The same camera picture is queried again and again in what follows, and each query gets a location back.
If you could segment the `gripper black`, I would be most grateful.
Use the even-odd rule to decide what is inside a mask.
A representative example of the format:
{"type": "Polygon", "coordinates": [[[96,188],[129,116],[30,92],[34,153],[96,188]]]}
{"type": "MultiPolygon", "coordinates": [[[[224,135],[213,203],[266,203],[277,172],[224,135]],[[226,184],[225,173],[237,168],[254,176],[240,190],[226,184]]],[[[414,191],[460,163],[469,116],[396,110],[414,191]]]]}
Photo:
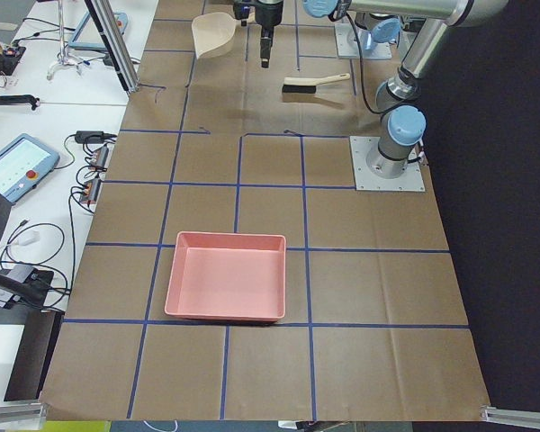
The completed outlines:
{"type": "Polygon", "coordinates": [[[282,0],[259,0],[256,3],[256,23],[261,26],[260,61],[262,68],[269,68],[275,27],[282,22],[282,0]]]}

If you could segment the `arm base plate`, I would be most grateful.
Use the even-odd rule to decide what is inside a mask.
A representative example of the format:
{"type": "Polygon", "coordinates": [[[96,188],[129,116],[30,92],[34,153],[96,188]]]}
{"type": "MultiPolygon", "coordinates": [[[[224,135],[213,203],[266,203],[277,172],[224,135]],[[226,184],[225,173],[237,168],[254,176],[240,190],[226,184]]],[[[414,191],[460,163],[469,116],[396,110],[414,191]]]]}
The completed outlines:
{"type": "Polygon", "coordinates": [[[379,137],[351,136],[349,138],[355,189],[359,192],[424,193],[421,168],[418,162],[406,158],[394,161],[379,150],[379,137]]]}
{"type": "MultiPolygon", "coordinates": [[[[390,42],[396,39],[396,31],[391,31],[389,35],[383,35],[382,31],[368,31],[359,27],[356,29],[361,47],[360,53],[364,59],[387,60],[392,58],[390,42]]],[[[352,26],[349,23],[336,23],[334,32],[337,57],[339,59],[358,59],[360,53],[352,26]]]]}

